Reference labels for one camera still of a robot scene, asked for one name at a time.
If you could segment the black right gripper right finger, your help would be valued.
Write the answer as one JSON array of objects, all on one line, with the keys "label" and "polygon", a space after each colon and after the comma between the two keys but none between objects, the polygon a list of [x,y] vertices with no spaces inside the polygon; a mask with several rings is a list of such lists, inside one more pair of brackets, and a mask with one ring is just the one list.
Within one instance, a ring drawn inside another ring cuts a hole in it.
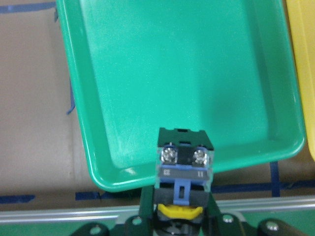
[{"label": "black right gripper right finger", "polygon": [[210,192],[208,197],[206,214],[209,219],[221,216],[221,211],[215,201],[213,194]]}]

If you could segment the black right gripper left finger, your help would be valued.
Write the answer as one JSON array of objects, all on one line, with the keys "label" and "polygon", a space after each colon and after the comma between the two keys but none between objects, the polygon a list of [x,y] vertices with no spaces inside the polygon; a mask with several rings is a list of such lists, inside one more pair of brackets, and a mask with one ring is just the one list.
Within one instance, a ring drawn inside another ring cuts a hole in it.
[{"label": "black right gripper left finger", "polygon": [[141,190],[138,216],[152,221],[154,218],[154,187],[146,186]]}]

